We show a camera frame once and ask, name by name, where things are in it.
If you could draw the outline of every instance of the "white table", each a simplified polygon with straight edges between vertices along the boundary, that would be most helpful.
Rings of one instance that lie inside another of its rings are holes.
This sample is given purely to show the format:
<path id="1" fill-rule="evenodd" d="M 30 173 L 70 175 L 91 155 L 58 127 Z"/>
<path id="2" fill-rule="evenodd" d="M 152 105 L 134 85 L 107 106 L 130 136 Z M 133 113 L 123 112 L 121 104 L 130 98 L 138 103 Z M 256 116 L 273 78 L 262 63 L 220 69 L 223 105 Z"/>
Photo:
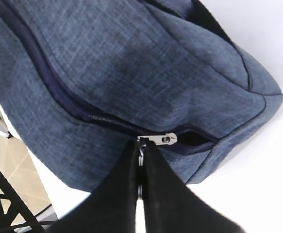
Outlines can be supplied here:
<path id="1" fill-rule="evenodd" d="M 203 0 L 229 36 L 256 57 L 283 90 L 283 0 Z M 6 115 L 11 133 L 17 136 Z M 89 193 L 63 184 L 31 157 L 59 218 Z M 283 233 L 283 105 L 220 168 L 190 188 L 249 233 Z"/>

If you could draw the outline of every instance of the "zipper pull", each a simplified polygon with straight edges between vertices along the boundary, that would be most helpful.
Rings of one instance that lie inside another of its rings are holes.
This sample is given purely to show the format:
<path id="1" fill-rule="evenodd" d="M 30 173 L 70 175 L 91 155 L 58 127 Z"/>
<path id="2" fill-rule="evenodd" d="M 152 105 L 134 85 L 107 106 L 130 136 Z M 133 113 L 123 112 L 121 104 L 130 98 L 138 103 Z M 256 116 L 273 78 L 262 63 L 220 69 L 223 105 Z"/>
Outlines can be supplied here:
<path id="1" fill-rule="evenodd" d="M 157 146 L 172 145 L 177 142 L 177 135 L 174 133 L 166 133 L 165 135 L 138 136 L 138 141 L 141 138 L 147 138 L 149 141 L 155 142 Z"/>

